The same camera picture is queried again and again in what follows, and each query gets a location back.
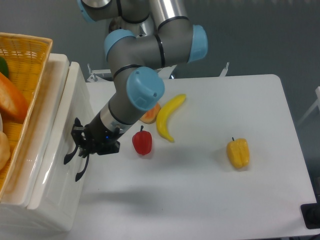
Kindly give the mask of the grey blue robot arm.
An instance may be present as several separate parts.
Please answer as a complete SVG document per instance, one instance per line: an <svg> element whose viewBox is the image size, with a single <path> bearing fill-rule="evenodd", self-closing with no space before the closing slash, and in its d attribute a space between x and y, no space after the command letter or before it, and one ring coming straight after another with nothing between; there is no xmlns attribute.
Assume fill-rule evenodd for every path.
<svg viewBox="0 0 320 240"><path fill-rule="evenodd" d="M157 70L204 58L208 39L193 25L182 0L80 0L78 7L88 22L121 17L128 23L152 20L155 32L137 36L128 28L110 32L104 40L115 94L87 125L76 119L71 135L75 149L65 156L117 153L118 139L164 94Z"/></svg>

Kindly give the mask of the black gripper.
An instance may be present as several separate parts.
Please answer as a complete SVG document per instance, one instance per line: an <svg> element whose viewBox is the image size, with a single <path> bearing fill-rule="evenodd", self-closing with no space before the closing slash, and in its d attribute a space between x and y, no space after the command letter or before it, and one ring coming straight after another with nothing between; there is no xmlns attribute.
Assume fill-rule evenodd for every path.
<svg viewBox="0 0 320 240"><path fill-rule="evenodd" d="M82 125L81 121L75 118L71 130L74 143L79 148L78 156L81 158L86 158L90 154L118 153L120 149L118 139L123 134L124 132L118 125L106 127L101 120L100 113L86 125Z"/></svg>

